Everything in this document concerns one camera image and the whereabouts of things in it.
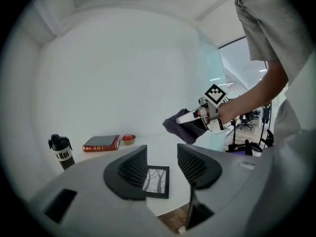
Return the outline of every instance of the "dark cloth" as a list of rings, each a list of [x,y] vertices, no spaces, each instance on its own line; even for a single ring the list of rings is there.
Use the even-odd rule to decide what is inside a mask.
[[[206,132],[206,129],[201,119],[184,124],[177,124],[176,119],[188,112],[190,111],[182,109],[176,115],[166,119],[162,125],[169,133],[177,135],[188,144],[193,144],[198,137],[202,136]]]

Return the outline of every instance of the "black water bottle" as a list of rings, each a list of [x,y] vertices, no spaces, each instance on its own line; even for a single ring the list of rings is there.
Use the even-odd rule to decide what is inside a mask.
[[[67,137],[60,137],[58,134],[53,134],[50,140],[48,140],[48,144],[49,148],[55,151],[56,157],[64,170],[75,164],[71,153],[72,147]]]

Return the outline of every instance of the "human arm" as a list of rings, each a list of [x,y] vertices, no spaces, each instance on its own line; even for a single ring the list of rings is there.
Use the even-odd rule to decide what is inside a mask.
[[[279,60],[268,62],[268,71],[252,89],[219,106],[219,117],[226,124],[235,117],[248,113],[272,101],[288,82]]]

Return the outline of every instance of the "red book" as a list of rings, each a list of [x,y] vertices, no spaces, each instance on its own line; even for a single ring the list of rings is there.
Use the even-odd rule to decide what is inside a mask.
[[[82,146],[82,149],[86,153],[114,151],[119,149],[119,143],[119,135],[94,136]]]

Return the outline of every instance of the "bare tree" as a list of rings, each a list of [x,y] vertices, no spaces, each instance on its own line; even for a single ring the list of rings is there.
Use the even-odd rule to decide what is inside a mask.
[[[150,171],[148,171],[147,177],[146,177],[146,180],[145,180],[145,182],[147,181],[147,183],[146,183],[145,188],[143,189],[144,191],[147,191],[147,189],[148,189],[148,187],[150,185],[150,179],[156,172],[157,172],[156,169],[151,169]]]
[[[162,181],[162,177],[163,177],[163,174],[166,172],[166,170],[164,169],[162,174],[160,175],[159,172],[158,172],[158,175],[159,175],[159,180],[158,180],[158,184],[157,184],[157,193],[161,193],[161,181]]]

